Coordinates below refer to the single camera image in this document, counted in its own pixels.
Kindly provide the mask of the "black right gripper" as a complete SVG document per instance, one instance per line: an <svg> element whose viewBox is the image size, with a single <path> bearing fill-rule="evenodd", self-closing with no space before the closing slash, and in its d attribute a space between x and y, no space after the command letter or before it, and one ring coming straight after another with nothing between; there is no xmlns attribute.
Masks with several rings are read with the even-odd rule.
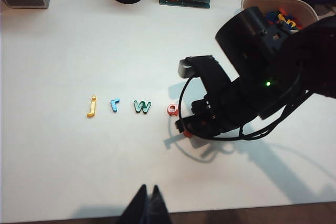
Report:
<svg viewBox="0 0 336 224"><path fill-rule="evenodd" d="M259 89L241 82L203 82L206 94L192 102L191 116L180 118L175 127L201 138L218 138L243 127L259 114Z"/></svg>

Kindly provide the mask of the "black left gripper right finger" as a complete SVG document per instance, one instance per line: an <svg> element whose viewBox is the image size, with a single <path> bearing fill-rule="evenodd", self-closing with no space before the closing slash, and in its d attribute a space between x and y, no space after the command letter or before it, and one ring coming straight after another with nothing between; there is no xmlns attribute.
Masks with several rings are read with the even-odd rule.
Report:
<svg viewBox="0 0 336 224"><path fill-rule="evenodd" d="M171 218L167 210L164 198L157 185L154 186L150 197L149 223L169 224Z"/></svg>

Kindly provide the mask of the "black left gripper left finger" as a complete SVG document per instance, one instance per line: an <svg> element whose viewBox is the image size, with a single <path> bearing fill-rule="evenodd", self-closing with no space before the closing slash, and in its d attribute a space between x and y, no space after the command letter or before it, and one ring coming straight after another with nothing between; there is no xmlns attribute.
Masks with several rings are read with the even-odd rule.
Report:
<svg viewBox="0 0 336 224"><path fill-rule="evenodd" d="M149 197L146 185L142 185L122 215L118 223L144 224L148 220Z"/></svg>

